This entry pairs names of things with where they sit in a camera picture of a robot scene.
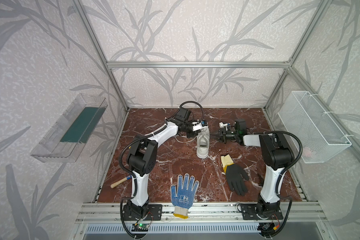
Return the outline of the grey-white shoelace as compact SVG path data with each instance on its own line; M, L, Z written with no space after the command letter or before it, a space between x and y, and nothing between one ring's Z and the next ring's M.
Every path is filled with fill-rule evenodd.
M198 132L195 132L194 136L190 136L189 138L187 136L175 136L176 140L180 143L191 143L191 142L196 142L197 144L197 135ZM210 133L210 142L211 140L213 141L219 141L219 137L216 134L211 134Z

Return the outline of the white leather sneaker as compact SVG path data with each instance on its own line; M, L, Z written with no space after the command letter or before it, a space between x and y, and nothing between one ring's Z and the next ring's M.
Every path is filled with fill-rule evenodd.
M209 155L210 130L207 121L202 121L202 128L197 135L197 156L206 159Z

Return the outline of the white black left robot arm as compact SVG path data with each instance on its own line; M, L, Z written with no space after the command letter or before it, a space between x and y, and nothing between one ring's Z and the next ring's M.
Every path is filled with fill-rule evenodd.
M157 130L145 135L136 135L122 150L119 165L133 179L132 194L128 200L132 206L141 208L149 202L149 174L155 167L158 148L180 133L185 133L188 138L194 137L204 127L204 119L189 120L190 115L190 110L180 107Z

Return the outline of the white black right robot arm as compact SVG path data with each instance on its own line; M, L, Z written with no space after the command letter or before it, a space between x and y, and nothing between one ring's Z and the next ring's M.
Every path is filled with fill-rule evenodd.
M259 147L266 165L266 177L260 192L259 203L264 205L276 204L281 199L292 200L292 197L282 197L280 190L285 173L293 167L303 154L301 140L286 131L270 131L251 134L247 129L246 121L235 120L235 125L219 123L217 133L211 137L226 144L235 142L245 147Z

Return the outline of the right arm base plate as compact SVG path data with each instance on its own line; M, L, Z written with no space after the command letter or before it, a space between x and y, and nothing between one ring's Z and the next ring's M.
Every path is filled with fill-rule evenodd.
M237 204L237 210L242 214L243 220L283 220L284 216L280 203L272 204Z

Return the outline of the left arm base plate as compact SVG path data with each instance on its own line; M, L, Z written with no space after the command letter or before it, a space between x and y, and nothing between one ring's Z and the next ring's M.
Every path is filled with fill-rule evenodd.
M160 221L162 218L163 205L146 204L142 207L134 204L124 205L122 214L125 221Z

